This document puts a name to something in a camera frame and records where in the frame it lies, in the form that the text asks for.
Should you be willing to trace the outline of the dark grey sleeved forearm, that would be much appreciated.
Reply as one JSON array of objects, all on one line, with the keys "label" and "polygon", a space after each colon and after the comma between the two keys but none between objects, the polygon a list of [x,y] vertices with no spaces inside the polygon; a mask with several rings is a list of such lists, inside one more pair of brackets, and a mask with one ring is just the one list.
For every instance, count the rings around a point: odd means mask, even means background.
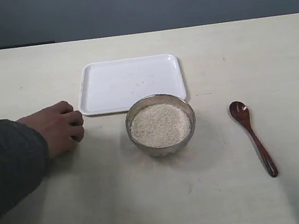
[{"label": "dark grey sleeved forearm", "polygon": [[0,120],[0,218],[34,192],[48,162],[48,145],[38,132]]}]

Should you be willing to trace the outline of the person's bare hand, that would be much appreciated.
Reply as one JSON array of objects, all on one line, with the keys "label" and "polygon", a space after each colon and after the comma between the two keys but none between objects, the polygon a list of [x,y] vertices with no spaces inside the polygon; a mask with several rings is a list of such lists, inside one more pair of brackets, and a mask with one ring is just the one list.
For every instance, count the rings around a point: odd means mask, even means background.
[{"label": "person's bare hand", "polygon": [[44,138],[51,159],[71,151],[84,138],[83,115],[66,101],[22,117],[17,122],[34,129]]}]

